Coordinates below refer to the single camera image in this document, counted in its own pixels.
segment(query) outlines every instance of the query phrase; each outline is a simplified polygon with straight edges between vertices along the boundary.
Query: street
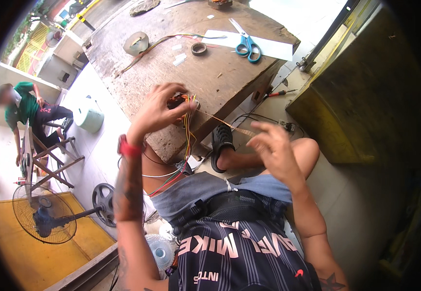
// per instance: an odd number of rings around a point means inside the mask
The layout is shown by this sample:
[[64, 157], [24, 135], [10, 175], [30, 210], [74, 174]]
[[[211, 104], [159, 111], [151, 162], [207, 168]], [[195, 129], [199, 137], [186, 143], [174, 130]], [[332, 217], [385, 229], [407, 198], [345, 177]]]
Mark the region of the street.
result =
[[[100, 0], [84, 14], [84, 18], [94, 26], [94, 28], [97, 28], [109, 18], [110, 15], [122, 8], [123, 5], [129, 1], [130, 0]], [[92, 31], [81, 21], [76, 22], [71, 30], [84, 41], [92, 33]]]

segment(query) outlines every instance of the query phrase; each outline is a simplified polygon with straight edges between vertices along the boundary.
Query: power outlet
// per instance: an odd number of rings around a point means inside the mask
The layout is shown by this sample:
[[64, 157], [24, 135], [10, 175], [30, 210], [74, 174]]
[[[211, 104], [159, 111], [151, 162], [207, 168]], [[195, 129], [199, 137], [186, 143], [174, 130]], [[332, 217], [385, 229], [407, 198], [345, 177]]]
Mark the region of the power outlet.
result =
[[286, 129], [288, 132], [293, 132], [295, 130], [295, 125], [291, 122], [286, 122], [283, 119], [278, 120], [278, 124], [281, 125], [283, 128]]

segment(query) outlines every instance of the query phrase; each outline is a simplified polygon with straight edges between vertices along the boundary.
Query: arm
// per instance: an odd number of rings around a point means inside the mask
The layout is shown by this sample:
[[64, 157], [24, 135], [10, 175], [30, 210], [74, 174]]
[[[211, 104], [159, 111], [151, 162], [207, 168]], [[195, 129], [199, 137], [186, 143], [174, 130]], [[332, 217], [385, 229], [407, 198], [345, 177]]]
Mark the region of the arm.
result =
[[290, 189], [294, 220], [305, 260], [316, 269], [322, 290], [348, 290], [346, 277], [335, 262], [327, 240], [325, 220], [296, 163], [287, 132], [266, 122], [253, 122], [251, 125], [263, 132], [247, 145], [256, 150], [272, 175]]
[[[170, 125], [179, 116], [195, 108], [183, 103], [168, 110], [167, 100], [175, 92], [186, 92], [182, 84], [155, 86], [131, 122], [126, 140], [142, 147], [146, 133]], [[114, 213], [118, 230], [119, 278], [122, 290], [168, 290], [168, 280], [161, 281], [154, 257], [142, 228], [141, 156], [124, 157], [114, 193]]]
[[40, 96], [39, 87], [36, 84], [33, 84], [33, 91], [34, 91], [34, 94], [36, 95], [36, 100], [40, 108], [44, 107], [44, 103], [45, 103], [44, 98]]
[[15, 127], [15, 129], [13, 130], [13, 135], [15, 136], [15, 143], [16, 143], [16, 151], [17, 151], [17, 156], [16, 156], [16, 166], [19, 167], [19, 161], [21, 160], [21, 144], [19, 141], [19, 129], [18, 127]]

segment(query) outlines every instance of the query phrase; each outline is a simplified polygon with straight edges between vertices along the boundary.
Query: white wire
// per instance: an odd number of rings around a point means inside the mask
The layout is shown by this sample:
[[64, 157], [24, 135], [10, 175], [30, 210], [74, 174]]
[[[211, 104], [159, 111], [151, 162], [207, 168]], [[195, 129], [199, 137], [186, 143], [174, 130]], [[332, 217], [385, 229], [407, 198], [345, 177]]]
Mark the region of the white wire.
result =
[[148, 176], [148, 175], [142, 175], [143, 177], [148, 177], [148, 178], [162, 178], [162, 177], [166, 177], [166, 176], [170, 176], [173, 175], [174, 173], [178, 172], [180, 169], [176, 169], [175, 172], [170, 173], [170, 174], [166, 174], [166, 175], [161, 175], [161, 176]]

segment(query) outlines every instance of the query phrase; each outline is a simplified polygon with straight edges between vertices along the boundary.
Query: sitting man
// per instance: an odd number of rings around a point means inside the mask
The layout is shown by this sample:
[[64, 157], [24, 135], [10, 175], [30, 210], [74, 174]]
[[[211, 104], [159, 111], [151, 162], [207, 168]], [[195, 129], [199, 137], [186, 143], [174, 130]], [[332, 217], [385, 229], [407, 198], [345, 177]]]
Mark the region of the sitting man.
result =
[[[62, 118], [73, 118], [73, 112], [59, 105], [51, 105], [44, 101], [39, 94], [36, 84], [30, 82], [19, 82], [15, 87], [11, 84], [0, 85], [0, 108], [5, 109], [5, 121], [15, 136], [15, 143], [18, 155], [16, 166], [21, 160], [21, 146], [17, 122], [29, 125], [33, 128], [33, 135], [37, 137], [47, 148], [64, 140], [61, 128], [58, 127], [51, 135], [46, 136], [43, 125], [45, 122]], [[43, 148], [34, 142], [36, 152], [40, 153]]]
[[[176, 167], [160, 160], [144, 137], [196, 109], [193, 102], [168, 109], [167, 100], [175, 92], [186, 89], [178, 83], [155, 86], [120, 143], [123, 162], [114, 194], [120, 288], [347, 290], [345, 275], [331, 253], [324, 218], [306, 185], [319, 156], [317, 143], [309, 138], [290, 142], [282, 127], [253, 122], [261, 133], [247, 145], [256, 153], [238, 154], [230, 129], [219, 126], [212, 136], [215, 167], [222, 171], [264, 165], [266, 170], [239, 184], [206, 172], [180, 174], [168, 184], [167, 174]], [[166, 280], [160, 280], [144, 238], [143, 189], [154, 193], [155, 208], [178, 235], [178, 267]], [[283, 232], [288, 203], [293, 205], [304, 258]]]

